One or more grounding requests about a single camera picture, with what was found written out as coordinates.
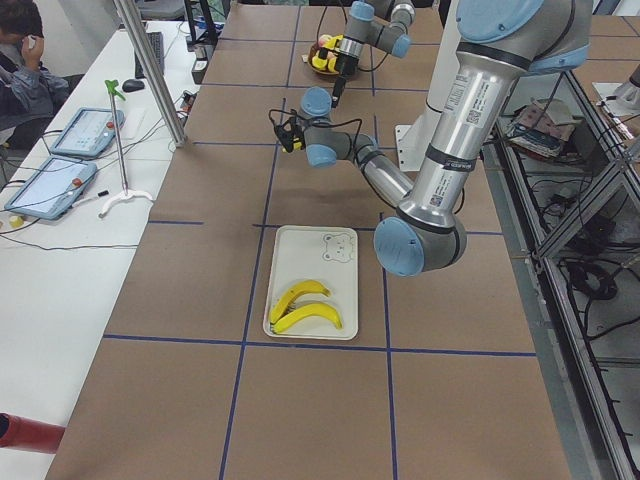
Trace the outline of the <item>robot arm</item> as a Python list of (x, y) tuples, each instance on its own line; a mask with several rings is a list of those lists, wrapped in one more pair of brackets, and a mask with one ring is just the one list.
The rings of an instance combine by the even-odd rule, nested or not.
[(462, 1), (451, 15), (460, 34), (459, 68), (416, 179), (371, 137), (341, 132), (331, 121), (343, 79), (332, 91), (308, 89), (279, 131), (285, 149), (304, 150), (314, 167), (352, 162), (394, 209), (377, 226), (374, 247), (380, 264), (397, 276), (445, 268), (462, 256), (466, 232), (454, 207), (514, 83), (574, 69), (589, 49), (587, 1)]
[(338, 77), (332, 90), (332, 107), (338, 106), (347, 81), (355, 74), (362, 50), (370, 45), (403, 58), (411, 46), (409, 28), (416, 16), (412, 1), (353, 1), (342, 39), (338, 42)]

